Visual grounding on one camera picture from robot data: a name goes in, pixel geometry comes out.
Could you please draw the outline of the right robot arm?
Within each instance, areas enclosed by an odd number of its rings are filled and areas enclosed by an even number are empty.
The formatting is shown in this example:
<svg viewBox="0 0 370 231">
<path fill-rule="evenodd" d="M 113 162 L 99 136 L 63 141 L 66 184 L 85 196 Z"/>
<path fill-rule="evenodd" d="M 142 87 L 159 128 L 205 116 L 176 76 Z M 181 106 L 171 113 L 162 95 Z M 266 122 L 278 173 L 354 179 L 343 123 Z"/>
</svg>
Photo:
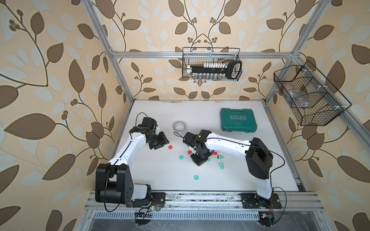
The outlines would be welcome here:
<svg viewBox="0 0 370 231">
<path fill-rule="evenodd" d="M 215 151 L 244 158 L 249 173 L 256 178 L 256 197 L 266 200 L 271 198 L 273 187 L 270 170 L 273 166 L 273 155 L 260 139 L 242 141 L 201 130 L 199 134 L 187 132 L 183 136 L 183 143 L 193 149 L 190 157 L 197 166 L 207 162 Z"/>
</svg>

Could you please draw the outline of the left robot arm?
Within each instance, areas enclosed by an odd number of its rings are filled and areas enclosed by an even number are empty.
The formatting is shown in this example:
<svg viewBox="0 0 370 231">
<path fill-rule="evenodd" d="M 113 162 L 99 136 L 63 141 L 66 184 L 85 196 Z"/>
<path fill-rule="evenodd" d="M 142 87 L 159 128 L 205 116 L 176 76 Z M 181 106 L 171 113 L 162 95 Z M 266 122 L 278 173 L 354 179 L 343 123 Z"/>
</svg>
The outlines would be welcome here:
<svg viewBox="0 0 370 231">
<path fill-rule="evenodd" d="M 95 172 L 95 201 L 147 207 L 153 201 L 149 184 L 136 184 L 130 171 L 130 165 L 141 149 L 148 145 L 150 150 L 157 150 L 169 144 L 164 132 L 158 132 L 157 121 L 144 117 L 141 124 L 129 131 L 124 146 L 106 164 L 100 164 Z"/>
</svg>

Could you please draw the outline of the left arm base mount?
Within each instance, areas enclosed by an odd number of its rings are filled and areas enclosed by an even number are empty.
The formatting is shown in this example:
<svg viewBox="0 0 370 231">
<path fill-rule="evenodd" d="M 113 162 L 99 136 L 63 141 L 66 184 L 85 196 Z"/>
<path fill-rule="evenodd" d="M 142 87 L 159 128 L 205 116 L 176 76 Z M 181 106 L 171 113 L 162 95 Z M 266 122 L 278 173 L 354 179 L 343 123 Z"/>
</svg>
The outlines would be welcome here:
<svg viewBox="0 0 370 231">
<path fill-rule="evenodd" d="M 163 208 L 166 202 L 165 192 L 149 192 L 146 198 L 136 199 L 129 202 L 126 205 L 127 208 Z"/>
</svg>

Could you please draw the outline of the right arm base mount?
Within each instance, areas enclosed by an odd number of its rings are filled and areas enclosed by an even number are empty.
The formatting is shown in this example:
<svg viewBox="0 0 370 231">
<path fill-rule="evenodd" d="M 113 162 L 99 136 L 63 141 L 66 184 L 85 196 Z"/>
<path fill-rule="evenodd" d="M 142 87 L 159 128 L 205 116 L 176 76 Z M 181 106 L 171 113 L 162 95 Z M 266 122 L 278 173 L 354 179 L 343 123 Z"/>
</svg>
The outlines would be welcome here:
<svg viewBox="0 0 370 231">
<path fill-rule="evenodd" d="M 272 193 L 269 199 L 265 199 L 257 193 L 241 193 L 240 197 L 244 209 L 282 209 L 276 193 Z"/>
</svg>

